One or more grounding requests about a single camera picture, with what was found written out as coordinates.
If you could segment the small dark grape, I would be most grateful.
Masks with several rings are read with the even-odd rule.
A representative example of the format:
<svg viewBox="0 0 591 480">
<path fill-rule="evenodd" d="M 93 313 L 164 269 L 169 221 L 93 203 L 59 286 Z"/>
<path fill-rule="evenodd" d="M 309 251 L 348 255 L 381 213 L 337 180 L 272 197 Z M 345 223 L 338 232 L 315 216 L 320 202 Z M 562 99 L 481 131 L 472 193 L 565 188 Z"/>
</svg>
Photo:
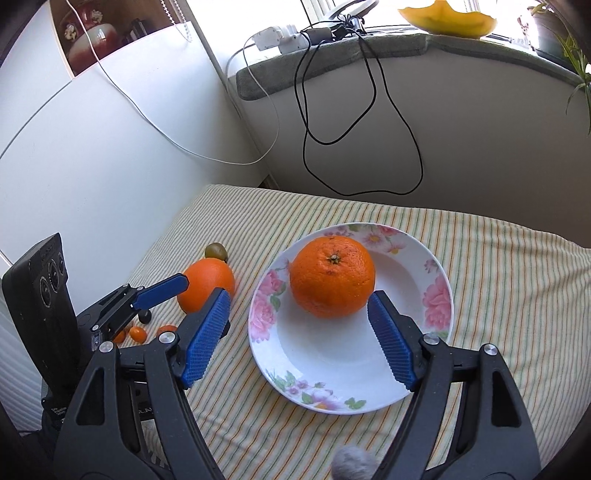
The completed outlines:
<svg viewBox="0 0 591 480">
<path fill-rule="evenodd" d="M 148 324 L 151 320 L 151 312 L 149 310 L 140 310 L 137 317 L 140 323 Z"/>
</svg>

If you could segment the green yellow plum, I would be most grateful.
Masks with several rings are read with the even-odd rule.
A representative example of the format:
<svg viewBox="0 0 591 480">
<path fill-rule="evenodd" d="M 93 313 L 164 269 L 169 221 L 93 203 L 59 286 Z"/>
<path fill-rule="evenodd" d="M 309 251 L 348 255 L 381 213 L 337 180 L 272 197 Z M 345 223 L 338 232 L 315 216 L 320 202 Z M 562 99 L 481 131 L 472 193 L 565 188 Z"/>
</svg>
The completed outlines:
<svg viewBox="0 0 591 480">
<path fill-rule="evenodd" d="M 204 257 L 221 260 L 224 263 L 228 262 L 228 252 L 225 247 L 218 242 L 213 242 L 205 247 Z"/>
</svg>

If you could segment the white power strip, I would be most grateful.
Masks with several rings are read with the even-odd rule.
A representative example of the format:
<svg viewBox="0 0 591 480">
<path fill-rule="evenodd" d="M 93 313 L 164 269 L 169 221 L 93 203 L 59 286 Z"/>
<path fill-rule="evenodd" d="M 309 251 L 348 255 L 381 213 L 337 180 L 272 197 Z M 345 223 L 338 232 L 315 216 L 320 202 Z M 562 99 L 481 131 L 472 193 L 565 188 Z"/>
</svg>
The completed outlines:
<svg viewBox="0 0 591 480">
<path fill-rule="evenodd" d="M 252 36 L 259 51 L 277 48 L 280 54 L 290 54 L 308 48 L 308 40 L 294 25 L 267 27 Z"/>
</svg>

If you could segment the small mandarin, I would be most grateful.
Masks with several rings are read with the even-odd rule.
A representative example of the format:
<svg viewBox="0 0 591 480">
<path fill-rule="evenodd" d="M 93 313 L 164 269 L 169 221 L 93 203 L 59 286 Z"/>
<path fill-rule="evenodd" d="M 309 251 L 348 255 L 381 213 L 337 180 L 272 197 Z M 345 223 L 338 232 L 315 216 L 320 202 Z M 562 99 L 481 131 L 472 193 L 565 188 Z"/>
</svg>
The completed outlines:
<svg viewBox="0 0 591 480">
<path fill-rule="evenodd" d="M 157 329 L 156 336 L 159 337 L 163 333 L 166 333 L 166 332 L 172 332 L 172 333 L 174 333 L 176 331 L 177 331 L 177 327 L 175 325 L 166 324 L 166 325 L 160 326 Z"/>
</svg>

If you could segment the large smooth orange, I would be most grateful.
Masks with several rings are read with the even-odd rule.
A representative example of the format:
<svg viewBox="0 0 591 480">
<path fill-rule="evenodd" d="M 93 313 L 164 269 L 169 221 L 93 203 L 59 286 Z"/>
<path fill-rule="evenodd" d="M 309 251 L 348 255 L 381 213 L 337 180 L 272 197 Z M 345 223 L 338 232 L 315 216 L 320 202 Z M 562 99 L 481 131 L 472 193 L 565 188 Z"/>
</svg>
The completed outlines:
<svg viewBox="0 0 591 480">
<path fill-rule="evenodd" d="M 188 288 L 176 296 L 180 309 L 185 314 L 197 312 L 215 288 L 235 296 L 235 276 L 228 264 L 217 258 L 203 258 L 191 264 L 184 272 Z"/>
</svg>

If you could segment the floral white plate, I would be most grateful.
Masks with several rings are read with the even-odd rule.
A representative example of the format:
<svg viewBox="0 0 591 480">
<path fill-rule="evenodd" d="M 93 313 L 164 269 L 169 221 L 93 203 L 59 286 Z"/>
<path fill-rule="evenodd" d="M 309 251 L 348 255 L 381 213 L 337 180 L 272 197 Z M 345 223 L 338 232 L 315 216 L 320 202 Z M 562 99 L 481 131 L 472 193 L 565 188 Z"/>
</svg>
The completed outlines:
<svg viewBox="0 0 591 480">
<path fill-rule="evenodd" d="M 453 292 L 438 258 L 412 235 L 377 223 L 353 222 L 308 234 L 280 252 L 256 286 L 249 309 L 249 343 L 264 378 L 298 406 L 356 415 L 390 406 L 408 395 L 391 372 L 361 309 L 320 319 L 297 305 L 287 267 L 315 238 L 346 236 L 374 261 L 376 287 L 424 333 L 450 341 Z"/>
</svg>

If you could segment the large dimpled orange with stem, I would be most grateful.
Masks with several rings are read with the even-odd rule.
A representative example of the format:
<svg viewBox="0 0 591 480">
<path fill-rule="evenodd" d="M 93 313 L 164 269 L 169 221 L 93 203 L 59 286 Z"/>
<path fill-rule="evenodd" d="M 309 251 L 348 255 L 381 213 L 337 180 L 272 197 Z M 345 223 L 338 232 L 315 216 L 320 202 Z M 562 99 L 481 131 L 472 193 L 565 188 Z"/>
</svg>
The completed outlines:
<svg viewBox="0 0 591 480">
<path fill-rule="evenodd" d="M 366 247 L 345 236 L 311 240 L 288 266 L 297 305 L 318 318 L 345 317 L 365 308 L 376 285 Z"/>
</svg>

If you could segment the small orange kumquat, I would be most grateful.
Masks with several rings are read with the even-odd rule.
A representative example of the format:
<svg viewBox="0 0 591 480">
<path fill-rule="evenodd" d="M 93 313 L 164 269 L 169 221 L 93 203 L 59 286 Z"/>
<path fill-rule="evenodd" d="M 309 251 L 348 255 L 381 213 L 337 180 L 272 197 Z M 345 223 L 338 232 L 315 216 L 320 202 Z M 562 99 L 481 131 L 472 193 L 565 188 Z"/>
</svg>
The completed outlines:
<svg viewBox="0 0 591 480">
<path fill-rule="evenodd" d="M 128 332 L 129 337 L 138 344 L 143 344 L 147 339 L 146 331 L 139 326 L 132 326 Z"/>
</svg>

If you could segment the striped table cloth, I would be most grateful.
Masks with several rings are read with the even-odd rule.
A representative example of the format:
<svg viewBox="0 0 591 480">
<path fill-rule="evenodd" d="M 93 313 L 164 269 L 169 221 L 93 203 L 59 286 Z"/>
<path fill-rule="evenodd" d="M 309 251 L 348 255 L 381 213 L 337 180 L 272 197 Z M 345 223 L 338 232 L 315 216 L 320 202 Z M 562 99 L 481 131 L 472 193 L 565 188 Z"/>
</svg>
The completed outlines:
<svg viewBox="0 0 591 480">
<path fill-rule="evenodd" d="M 452 342 L 496 344 L 520 389 L 543 464 L 590 403 L 590 252 L 560 236 L 448 211 L 383 206 L 266 189 L 213 185 L 191 200 L 144 253 L 132 285 L 184 270 L 204 246 L 228 248 L 238 281 L 231 329 L 187 398 L 230 479 L 325 479 L 335 451 L 388 450 L 407 401 L 375 413 L 322 415 L 266 382 L 247 338 L 250 298 L 280 251 L 315 230 L 369 221 L 406 231 L 437 256 L 455 302 Z"/>
</svg>

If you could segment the white cabinet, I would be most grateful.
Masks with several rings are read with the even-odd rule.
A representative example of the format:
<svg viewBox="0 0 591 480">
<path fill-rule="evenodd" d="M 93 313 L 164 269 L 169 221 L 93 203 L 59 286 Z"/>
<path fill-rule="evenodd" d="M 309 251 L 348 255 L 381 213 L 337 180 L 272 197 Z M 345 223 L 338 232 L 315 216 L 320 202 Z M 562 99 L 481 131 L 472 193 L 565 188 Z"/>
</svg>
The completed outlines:
<svg viewBox="0 0 591 480">
<path fill-rule="evenodd" d="M 1 67 L 1 260 L 59 233 L 82 310 L 122 284 L 177 212 L 211 184 L 256 186 L 259 149 L 183 1 L 105 1 L 153 32 L 74 73 L 42 3 Z"/>
</svg>

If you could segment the potted spider plant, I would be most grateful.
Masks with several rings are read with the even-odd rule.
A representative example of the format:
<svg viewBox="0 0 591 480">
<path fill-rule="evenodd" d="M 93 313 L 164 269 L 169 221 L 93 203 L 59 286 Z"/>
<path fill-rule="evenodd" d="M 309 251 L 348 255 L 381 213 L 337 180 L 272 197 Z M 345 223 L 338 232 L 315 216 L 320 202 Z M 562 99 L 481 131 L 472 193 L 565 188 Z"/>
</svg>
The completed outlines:
<svg viewBox="0 0 591 480">
<path fill-rule="evenodd" d="M 528 10 L 538 29 L 539 47 L 536 52 L 552 61 L 560 59 L 559 64 L 578 77 L 578 84 L 567 99 L 565 112 L 568 112 L 577 92 L 584 95 L 587 112 L 590 112 L 590 73 L 587 71 L 590 62 L 587 56 L 548 1 L 538 1 Z"/>
</svg>

